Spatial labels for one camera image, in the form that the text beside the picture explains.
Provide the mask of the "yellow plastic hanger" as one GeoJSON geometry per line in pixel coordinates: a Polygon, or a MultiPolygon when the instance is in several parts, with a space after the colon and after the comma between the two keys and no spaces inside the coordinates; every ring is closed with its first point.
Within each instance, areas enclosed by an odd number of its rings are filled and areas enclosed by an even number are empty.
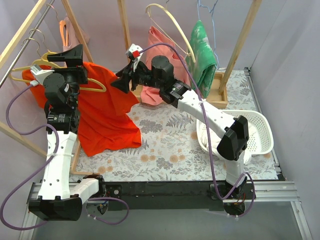
{"type": "MultiPolygon", "coordinates": [[[[54,73],[55,69],[51,68],[51,69],[40,70],[39,64],[48,64],[49,63],[50,67],[57,67],[58,69],[60,69],[61,67],[56,65],[55,63],[50,63],[48,60],[45,60],[43,58],[43,56],[41,56],[39,54],[40,44],[35,39],[33,39],[31,37],[25,38],[21,45],[23,45],[27,40],[33,40],[38,44],[38,48],[37,48],[36,51],[37,51],[40,59],[36,59],[31,66],[14,68],[14,69],[11,70],[11,72],[22,72],[24,70],[30,70],[30,67],[34,67],[34,65],[35,65],[36,76],[40,77],[39,84],[43,85],[44,79],[46,77],[48,77],[49,75],[51,75],[52,73],[54,73]]],[[[97,84],[98,86],[100,86],[100,88],[80,87],[81,90],[90,91],[90,92],[100,92],[100,93],[106,92],[107,88],[101,82],[99,82],[98,80],[95,80],[93,78],[88,78],[88,81],[97,84]]]]}

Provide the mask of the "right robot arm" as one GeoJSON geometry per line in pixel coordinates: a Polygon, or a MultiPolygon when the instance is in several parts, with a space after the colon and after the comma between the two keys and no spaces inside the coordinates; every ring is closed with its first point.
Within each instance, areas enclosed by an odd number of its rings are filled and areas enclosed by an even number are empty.
{"type": "Polygon", "coordinates": [[[233,117],[206,102],[190,86],[175,78],[174,66],[163,55],[152,59],[151,68],[141,61],[131,60],[116,73],[116,77],[112,87],[125,94],[131,93],[138,85],[157,88],[165,103],[204,123],[208,132],[213,131],[220,141],[215,149],[211,146],[208,149],[226,166],[224,186],[214,186],[216,196],[225,200],[243,195],[247,182],[245,164],[252,158],[247,150],[249,123],[246,117],[233,117]]]}

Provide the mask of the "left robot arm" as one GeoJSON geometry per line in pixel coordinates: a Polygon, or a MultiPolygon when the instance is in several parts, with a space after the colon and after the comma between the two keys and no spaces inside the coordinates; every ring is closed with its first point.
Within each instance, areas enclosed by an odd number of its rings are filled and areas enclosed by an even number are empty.
{"type": "Polygon", "coordinates": [[[47,119],[47,165],[37,198],[29,202],[28,209],[45,221],[77,221],[83,203],[90,197],[101,200],[106,196],[103,177],[88,175],[70,189],[69,175],[72,151],[77,140],[80,111],[78,97],[80,85],[88,83],[83,63],[83,45],[47,56],[49,62],[64,62],[66,67],[41,69],[31,67],[31,73],[44,87],[47,119]]]}

